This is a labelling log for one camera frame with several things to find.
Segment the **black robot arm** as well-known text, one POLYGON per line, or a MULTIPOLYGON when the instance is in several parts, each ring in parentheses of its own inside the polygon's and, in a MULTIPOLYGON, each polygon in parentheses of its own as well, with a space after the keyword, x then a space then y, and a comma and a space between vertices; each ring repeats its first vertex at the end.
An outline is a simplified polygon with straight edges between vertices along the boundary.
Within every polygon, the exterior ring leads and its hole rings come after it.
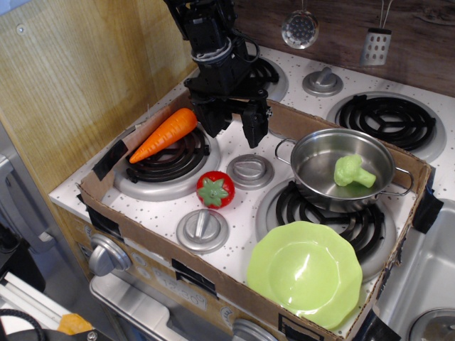
POLYGON ((271 109, 266 86, 279 81, 277 71, 251 55, 249 36, 235 29, 233 1, 167 1, 181 32, 191 44, 198 75, 185 80, 198 121, 212 137, 225 130, 238 114, 250 148, 268 133, 271 109))

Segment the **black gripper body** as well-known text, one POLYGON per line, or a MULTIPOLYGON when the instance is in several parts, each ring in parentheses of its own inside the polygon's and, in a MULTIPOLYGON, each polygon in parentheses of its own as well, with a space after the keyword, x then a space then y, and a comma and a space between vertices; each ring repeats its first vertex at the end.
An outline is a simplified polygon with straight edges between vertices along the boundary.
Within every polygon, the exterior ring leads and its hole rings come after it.
POLYGON ((232 56, 220 63, 200 64, 196 73, 184 81, 192 105, 193 102, 224 102, 231 112, 231 121, 235 114, 242 120, 241 114, 248 104, 268 106, 267 91, 250 79, 252 64, 256 60, 252 55, 248 55, 246 61, 232 56))

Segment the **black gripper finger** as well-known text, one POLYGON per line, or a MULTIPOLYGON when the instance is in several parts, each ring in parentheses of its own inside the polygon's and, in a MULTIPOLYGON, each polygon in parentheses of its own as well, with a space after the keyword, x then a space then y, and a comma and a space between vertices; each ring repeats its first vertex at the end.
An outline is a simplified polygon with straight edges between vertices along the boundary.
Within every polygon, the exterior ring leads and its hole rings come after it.
POLYGON ((231 112, 224 102, 196 103, 193 102, 196 117, 206 133, 215 138, 222 130, 226 130, 231 123, 231 112))
POLYGON ((250 148, 258 147, 268 133, 268 106, 248 104, 242 116, 242 128, 250 148))

